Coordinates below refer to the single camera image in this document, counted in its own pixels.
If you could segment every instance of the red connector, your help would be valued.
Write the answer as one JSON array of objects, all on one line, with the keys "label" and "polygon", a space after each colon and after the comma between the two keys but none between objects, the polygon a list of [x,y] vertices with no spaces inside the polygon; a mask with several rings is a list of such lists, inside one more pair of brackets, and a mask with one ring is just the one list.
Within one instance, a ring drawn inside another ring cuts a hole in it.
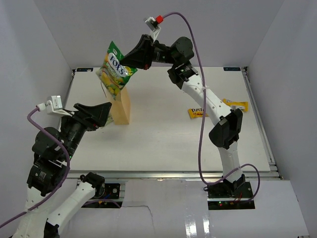
[{"label": "red connector", "polygon": [[164,18],[161,15],[159,15],[155,18],[155,20],[158,22],[158,24],[160,24],[161,22],[164,21]]}]

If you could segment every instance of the wooden block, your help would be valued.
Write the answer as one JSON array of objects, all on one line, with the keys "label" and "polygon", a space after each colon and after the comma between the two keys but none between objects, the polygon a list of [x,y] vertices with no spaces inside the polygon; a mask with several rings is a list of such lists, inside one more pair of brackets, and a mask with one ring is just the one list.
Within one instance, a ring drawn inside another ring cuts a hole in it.
[{"label": "wooden block", "polygon": [[106,90],[107,98],[112,103],[110,113],[115,125],[130,124],[130,97],[127,87],[124,87],[115,99]]}]

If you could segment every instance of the snack bag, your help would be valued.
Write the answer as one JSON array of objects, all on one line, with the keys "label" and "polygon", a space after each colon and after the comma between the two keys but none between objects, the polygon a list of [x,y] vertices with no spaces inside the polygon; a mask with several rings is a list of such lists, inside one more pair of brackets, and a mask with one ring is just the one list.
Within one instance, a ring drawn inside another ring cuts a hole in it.
[{"label": "snack bag", "polygon": [[188,114],[191,119],[193,118],[202,118],[203,117],[204,110],[203,108],[190,108],[188,109]]},{"label": "snack bag", "polygon": [[248,111],[248,107],[249,107],[249,104],[248,102],[233,102],[231,100],[228,100],[228,99],[222,99],[222,101],[227,104],[229,107],[231,107],[232,109],[237,109],[239,108],[241,111],[243,112],[247,112]]},{"label": "snack bag", "polygon": [[128,83],[130,77],[137,71],[136,68],[120,65],[119,61],[123,57],[124,55],[112,41],[103,66],[96,71],[99,79],[104,83],[114,99]]}]

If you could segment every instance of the white wall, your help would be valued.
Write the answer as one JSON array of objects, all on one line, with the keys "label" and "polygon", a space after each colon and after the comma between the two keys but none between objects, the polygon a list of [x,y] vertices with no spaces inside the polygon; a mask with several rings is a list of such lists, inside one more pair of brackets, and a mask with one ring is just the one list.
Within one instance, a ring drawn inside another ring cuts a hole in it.
[{"label": "white wall", "polygon": [[[27,114],[47,96],[65,96],[71,70],[33,0],[0,0],[0,224],[23,211],[37,130]],[[43,126],[56,118],[34,116]],[[13,234],[17,223],[0,230]]]},{"label": "white wall", "polygon": [[286,0],[250,64],[250,81],[281,174],[317,237],[317,1]]},{"label": "white wall", "polygon": [[[35,0],[72,68],[98,67],[113,40],[124,54],[149,29],[144,17],[171,11],[191,23],[204,66],[249,65],[283,0]],[[162,23],[158,40],[188,36],[179,16]]]},{"label": "white wall", "polygon": [[[54,203],[69,196],[76,183],[75,179],[67,179],[61,188],[63,194],[58,194]],[[251,184],[256,189],[257,182]],[[308,235],[289,181],[262,181],[254,210],[209,211],[209,214],[206,214],[203,186],[199,181],[130,180],[125,186],[123,206],[135,207],[80,209],[61,237],[297,238]],[[186,235],[185,224],[189,221],[195,228],[191,231],[196,230],[197,235],[194,232]],[[210,236],[201,233],[208,225]]]}]

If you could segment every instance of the fox's candy bag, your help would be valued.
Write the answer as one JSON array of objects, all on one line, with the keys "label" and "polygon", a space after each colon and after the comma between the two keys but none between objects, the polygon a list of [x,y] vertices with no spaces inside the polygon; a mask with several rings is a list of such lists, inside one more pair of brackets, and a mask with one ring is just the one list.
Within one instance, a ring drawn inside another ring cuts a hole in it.
[{"label": "fox's candy bag", "polygon": [[96,71],[99,79],[104,83],[109,93],[116,97],[128,83],[130,77],[137,71],[120,65],[119,61],[124,57],[118,47],[112,41],[108,48],[103,66]]}]

